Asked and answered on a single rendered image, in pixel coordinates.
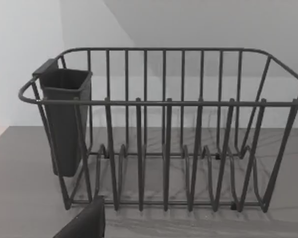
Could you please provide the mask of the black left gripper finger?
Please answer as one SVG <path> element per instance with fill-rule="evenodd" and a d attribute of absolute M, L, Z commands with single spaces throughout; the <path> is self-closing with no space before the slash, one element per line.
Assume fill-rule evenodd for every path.
<path fill-rule="evenodd" d="M 78 215 L 61 228 L 53 238 L 104 238 L 105 202 L 96 196 Z"/>

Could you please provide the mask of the dark grey cutlery holder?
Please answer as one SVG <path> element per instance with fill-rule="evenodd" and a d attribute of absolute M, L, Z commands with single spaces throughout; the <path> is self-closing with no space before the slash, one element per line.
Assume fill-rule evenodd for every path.
<path fill-rule="evenodd" d="M 61 69 L 54 59 L 46 60 L 33 76 L 39 76 L 43 97 L 49 100 L 91 99 L 92 72 L 78 69 Z M 61 175 L 73 177 L 81 161 L 78 143 L 75 108 L 72 105 L 51 104 L 48 120 L 54 125 L 56 155 Z"/>

